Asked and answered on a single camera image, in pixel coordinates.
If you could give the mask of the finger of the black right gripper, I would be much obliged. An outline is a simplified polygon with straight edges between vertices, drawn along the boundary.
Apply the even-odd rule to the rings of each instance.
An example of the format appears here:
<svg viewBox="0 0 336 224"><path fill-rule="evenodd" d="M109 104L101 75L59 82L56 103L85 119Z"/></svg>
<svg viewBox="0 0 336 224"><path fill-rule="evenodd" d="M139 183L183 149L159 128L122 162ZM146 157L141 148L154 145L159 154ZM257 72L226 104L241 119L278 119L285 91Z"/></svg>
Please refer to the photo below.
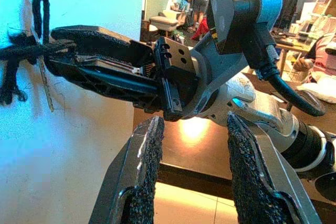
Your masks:
<svg viewBox="0 0 336 224"><path fill-rule="evenodd" d="M160 108L159 84L145 77L141 68L102 55L57 55L49 62L54 75L85 90L131 102L139 109Z"/></svg>
<svg viewBox="0 0 336 224"><path fill-rule="evenodd" d="M154 62L153 48L140 41L112 32L106 28L89 25L73 25L54 28L55 40L72 40L81 54L103 55L142 67Z"/></svg>

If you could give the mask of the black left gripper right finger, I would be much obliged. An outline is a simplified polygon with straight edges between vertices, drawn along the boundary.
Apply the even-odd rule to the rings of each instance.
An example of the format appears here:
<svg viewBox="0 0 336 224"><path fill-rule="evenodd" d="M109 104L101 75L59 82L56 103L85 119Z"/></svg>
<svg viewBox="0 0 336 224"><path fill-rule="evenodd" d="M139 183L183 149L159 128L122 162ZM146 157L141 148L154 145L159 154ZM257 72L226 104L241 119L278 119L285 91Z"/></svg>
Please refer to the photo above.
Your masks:
<svg viewBox="0 0 336 224"><path fill-rule="evenodd" d="M299 177L257 124L229 112L229 163L239 223L321 223Z"/></svg>

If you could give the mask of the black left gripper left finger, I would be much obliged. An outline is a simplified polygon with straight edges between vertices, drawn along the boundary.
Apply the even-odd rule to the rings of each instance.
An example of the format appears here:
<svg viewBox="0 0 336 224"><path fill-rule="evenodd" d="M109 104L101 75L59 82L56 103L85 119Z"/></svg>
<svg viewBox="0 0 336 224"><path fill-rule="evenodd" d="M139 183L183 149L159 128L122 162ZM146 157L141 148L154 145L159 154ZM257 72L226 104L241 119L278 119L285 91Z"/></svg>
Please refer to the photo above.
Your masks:
<svg viewBox="0 0 336 224"><path fill-rule="evenodd" d="M164 120L138 124L104 176L89 223L153 223Z"/></svg>

